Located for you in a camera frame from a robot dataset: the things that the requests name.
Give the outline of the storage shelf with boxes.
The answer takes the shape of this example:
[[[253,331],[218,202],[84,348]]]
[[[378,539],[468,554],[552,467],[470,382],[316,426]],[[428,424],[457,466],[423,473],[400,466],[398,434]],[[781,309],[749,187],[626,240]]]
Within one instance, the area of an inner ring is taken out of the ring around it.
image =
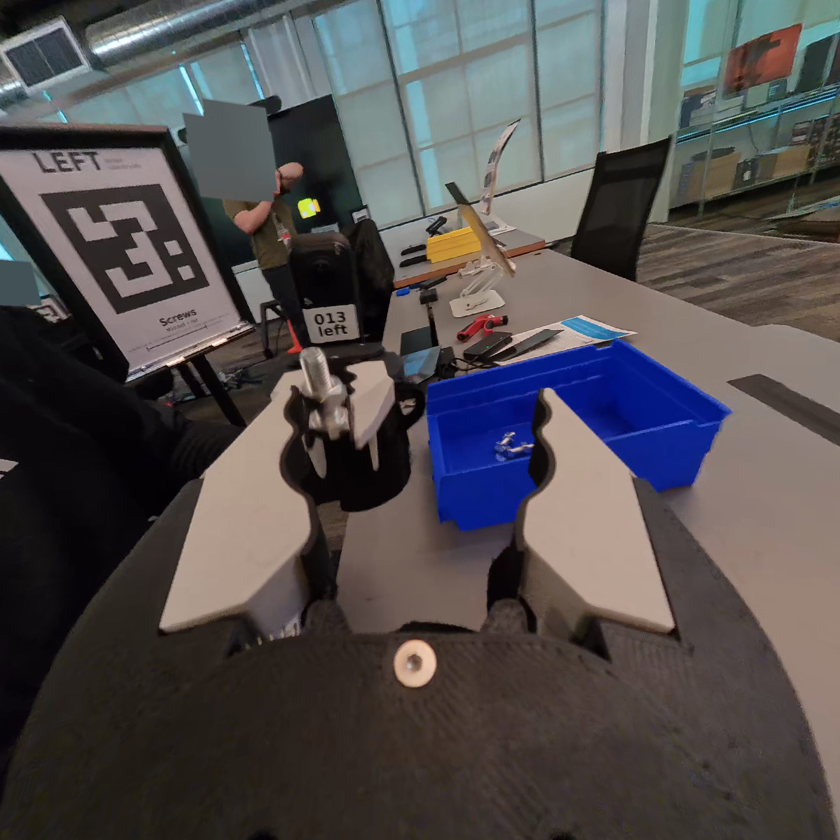
[[[669,207],[704,203],[838,167],[838,83],[789,92],[786,80],[718,98],[688,90],[680,103]]]

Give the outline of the black tablet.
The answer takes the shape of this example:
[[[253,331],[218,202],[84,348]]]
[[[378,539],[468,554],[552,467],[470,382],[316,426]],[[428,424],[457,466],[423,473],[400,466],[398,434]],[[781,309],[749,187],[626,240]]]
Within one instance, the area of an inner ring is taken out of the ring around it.
[[[562,331],[562,328],[542,329],[522,341],[506,346],[503,350],[491,356],[490,362],[493,364],[502,364],[517,359],[552,341]]]

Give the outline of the black mesh office chair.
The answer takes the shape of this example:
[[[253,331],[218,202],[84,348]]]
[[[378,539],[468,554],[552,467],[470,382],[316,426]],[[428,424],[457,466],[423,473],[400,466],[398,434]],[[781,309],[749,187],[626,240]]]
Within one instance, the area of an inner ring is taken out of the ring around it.
[[[600,152],[570,247],[570,257],[635,282],[648,218],[662,182],[672,135],[633,149]]]

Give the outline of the red screen monitor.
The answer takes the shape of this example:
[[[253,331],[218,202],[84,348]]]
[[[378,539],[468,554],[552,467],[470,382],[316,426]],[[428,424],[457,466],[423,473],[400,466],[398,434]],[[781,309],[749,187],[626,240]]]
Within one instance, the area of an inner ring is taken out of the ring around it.
[[[729,98],[791,74],[802,24],[774,30],[754,38],[728,54],[722,96]]]

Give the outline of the ceiling air vent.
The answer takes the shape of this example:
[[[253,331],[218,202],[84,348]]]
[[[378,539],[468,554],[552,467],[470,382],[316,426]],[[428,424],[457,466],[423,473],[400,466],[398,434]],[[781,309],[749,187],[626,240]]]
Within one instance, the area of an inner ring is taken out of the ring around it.
[[[93,70],[86,48],[63,16],[5,40],[1,58],[27,95]]]

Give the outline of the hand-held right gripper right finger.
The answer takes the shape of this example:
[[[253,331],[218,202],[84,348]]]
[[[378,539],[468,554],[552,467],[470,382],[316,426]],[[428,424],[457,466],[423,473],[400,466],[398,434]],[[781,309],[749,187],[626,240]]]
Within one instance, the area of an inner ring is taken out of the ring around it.
[[[641,483],[551,388],[538,393],[532,434],[534,489],[490,565],[487,609],[524,602],[544,635],[587,635],[599,621],[672,634]]]

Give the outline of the white stand with tilted board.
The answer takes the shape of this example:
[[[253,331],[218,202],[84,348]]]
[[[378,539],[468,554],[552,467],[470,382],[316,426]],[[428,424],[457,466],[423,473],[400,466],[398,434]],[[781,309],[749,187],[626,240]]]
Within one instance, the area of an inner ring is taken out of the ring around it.
[[[455,199],[460,215],[479,241],[478,258],[468,261],[458,270],[458,274],[469,282],[459,297],[450,302],[452,314],[456,318],[465,318],[500,308],[505,302],[496,285],[502,278],[515,277],[516,265],[494,239],[477,210],[467,202],[459,186],[449,182],[446,187]]]

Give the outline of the small yellow bin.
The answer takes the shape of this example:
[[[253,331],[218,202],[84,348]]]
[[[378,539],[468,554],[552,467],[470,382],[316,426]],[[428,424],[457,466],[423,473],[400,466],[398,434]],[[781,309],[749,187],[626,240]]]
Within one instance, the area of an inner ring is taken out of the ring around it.
[[[461,259],[480,251],[480,239],[470,227],[436,234],[429,237],[426,243],[426,259],[432,264]]]

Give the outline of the white coded sign on easel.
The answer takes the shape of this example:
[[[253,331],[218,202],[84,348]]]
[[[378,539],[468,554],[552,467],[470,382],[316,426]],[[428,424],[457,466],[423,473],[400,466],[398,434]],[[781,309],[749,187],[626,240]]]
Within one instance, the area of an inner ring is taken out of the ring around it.
[[[2,123],[2,218],[124,382],[192,363],[246,422],[207,355],[255,324],[165,127]]]

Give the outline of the silver hex nut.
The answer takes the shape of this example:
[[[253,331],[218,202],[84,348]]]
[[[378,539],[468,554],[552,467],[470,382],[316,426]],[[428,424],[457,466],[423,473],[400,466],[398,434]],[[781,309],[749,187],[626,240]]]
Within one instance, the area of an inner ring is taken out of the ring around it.
[[[329,394],[320,402],[310,403],[308,427],[312,432],[336,438],[350,431],[350,411],[345,393]]]

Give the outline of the blue plastic bin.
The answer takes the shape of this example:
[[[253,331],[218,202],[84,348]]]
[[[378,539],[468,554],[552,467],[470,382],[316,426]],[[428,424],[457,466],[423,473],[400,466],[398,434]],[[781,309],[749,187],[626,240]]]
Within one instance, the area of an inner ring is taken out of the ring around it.
[[[471,531],[513,522],[533,491],[538,392],[557,396],[655,490],[691,486],[731,410],[624,341],[471,372],[427,389],[437,516]]]

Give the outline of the silver ceiling duct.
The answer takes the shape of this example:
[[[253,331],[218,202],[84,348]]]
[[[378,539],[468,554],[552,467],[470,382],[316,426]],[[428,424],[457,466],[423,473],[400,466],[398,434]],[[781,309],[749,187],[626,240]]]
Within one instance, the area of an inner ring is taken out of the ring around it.
[[[91,54],[110,67],[148,50],[339,5],[341,1],[149,1],[90,24],[83,38]]]

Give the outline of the large black wall screen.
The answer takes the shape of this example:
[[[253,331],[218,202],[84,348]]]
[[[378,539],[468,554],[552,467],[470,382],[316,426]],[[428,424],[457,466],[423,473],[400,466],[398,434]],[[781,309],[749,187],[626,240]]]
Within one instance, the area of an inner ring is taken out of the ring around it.
[[[303,175],[284,196],[297,232],[336,230],[353,222],[363,199],[333,97],[326,95],[268,117],[276,163],[300,163]]]

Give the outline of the red and black tool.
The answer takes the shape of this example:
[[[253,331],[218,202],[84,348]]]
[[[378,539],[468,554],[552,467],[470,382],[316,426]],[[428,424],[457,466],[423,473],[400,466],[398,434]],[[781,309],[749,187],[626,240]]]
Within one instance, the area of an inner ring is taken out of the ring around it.
[[[457,333],[457,341],[459,343],[466,343],[477,335],[489,336],[494,329],[506,326],[508,324],[508,315],[495,316],[491,313],[484,313],[474,319],[474,321]]]

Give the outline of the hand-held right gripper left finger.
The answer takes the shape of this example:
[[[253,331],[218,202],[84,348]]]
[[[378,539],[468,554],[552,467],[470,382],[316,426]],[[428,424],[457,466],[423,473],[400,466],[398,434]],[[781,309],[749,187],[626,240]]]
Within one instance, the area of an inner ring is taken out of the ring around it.
[[[302,628],[307,606],[337,591],[318,510],[290,477],[297,442],[284,407],[269,406],[205,472],[159,628],[175,634],[245,622],[258,637]]]

